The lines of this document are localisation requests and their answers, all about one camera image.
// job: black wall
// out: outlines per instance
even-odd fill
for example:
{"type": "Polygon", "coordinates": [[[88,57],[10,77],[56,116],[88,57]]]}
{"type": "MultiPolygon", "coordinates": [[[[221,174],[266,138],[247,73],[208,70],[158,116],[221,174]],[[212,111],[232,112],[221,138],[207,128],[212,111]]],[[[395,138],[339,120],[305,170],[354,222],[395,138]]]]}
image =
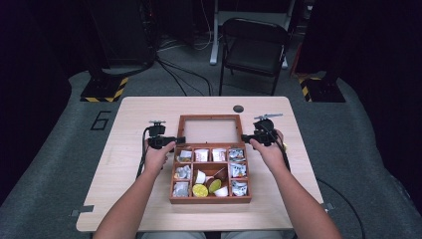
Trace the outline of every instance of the black wall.
{"type": "Polygon", "coordinates": [[[0,202],[66,107],[68,78],[84,70],[61,2],[0,3],[0,202]]]}
{"type": "Polygon", "coordinates": [[[340,77],[359,95],[385,167],[422,212],[422,15],[417,1],[317,0],[297,71],[329,69],[349,24],[368,14],[340,77]]]}

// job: hazard tape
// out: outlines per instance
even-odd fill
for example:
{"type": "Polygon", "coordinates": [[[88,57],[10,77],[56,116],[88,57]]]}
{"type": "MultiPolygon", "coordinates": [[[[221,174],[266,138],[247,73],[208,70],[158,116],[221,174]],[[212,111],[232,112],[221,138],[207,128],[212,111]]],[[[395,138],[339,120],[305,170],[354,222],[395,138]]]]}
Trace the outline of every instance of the hazard tape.
{"type": "Polygon", "coordinates": [[[124,78],[121,80],[120,85],[118,86],[117,91],[115,92],[114,96],[111,98],[81,98],[81,102],[116,102],[120,98],[121,94],[123,94],[124,87],[126,86],[126,83],[128,81],[128,78],[124,78]]]}
{"type": "Polygon", "coordinates": [[[305,78],[299,78],[299,83],[301,84],[302,93],[304,94],[305,101],[312,102],[313,99],[311,99],[310,92],[308,90],[307,85],[305,84],[305,80],[319,81],[320,78],[306,78],[306,79],[305,78]]]}

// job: chair leg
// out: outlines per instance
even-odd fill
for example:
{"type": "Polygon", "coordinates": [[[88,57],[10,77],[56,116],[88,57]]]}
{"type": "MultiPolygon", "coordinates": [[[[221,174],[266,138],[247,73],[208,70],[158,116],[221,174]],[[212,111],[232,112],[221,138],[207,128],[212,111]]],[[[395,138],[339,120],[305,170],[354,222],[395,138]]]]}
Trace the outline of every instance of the chair leg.
{"type": "Polygon", "coordinates": [[[279,80],[279,75],[280,73],[278,73],[276,75],[276,77],[274,78],[274,82],[273,82],[273,89],[271,90],[271,96],[274,95],[274,93],[276,92],[276,87],[277,87],[277,81],[279,80]]]}
{"type": "Polygon", "coordinates": [[[221,73],[220,73],[220,88],[218,90],[218,96],[221,97],[221,93],[223,91],[223,78],[224,78],[224,64],[221,64],[221,73]]]}

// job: wooden table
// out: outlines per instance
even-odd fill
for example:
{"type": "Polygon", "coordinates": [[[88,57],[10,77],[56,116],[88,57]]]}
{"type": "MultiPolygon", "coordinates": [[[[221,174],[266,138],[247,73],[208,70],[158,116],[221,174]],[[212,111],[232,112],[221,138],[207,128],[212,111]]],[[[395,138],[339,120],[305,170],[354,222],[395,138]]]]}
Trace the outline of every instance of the wooden table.
{"type": "MultiPolygon", "coordinates": [[[[284,97],[130,97],[121,102],[84,205],[93,212],[81,213],[77,228],[96,231],[112,205],[133,184],[141,157],[141,141],[150,120],[166,120],[164,136],[177,136],[180,115],[232,115],[240,105],[242,130],[252,134],[254,117],[271,118],[285,136],[293,175],[322,203],[292,107],[284,97]]],[[[171,204],[172,160],[156,179],[139,231],[233,231],[291,229],[292,224],[276,181],[259,153],[247,144],[253,198],[246,204],[171,204]]]]}

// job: wooden box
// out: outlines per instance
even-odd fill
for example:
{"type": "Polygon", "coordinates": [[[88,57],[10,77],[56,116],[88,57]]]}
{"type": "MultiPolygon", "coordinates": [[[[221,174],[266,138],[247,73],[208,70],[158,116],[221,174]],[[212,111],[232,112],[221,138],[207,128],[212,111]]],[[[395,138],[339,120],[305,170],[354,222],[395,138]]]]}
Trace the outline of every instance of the wooden box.
{"type": "Polygon", "coordinates": [[[186,142],[177,144],[174,151],[170,202],[249,203],[252,190],[248,157],[241,134],[242,125],[238,115],[180,116],[177,137],[185,136],[186,142]],[[221,190],[212,193],[208,186],[216,179],[221,182],[220,187],[219,183],[215,182],[221,190]],[[195,193],[198,192],[197,188],[201,188],[202,192],[208,195],[195,193]]]}

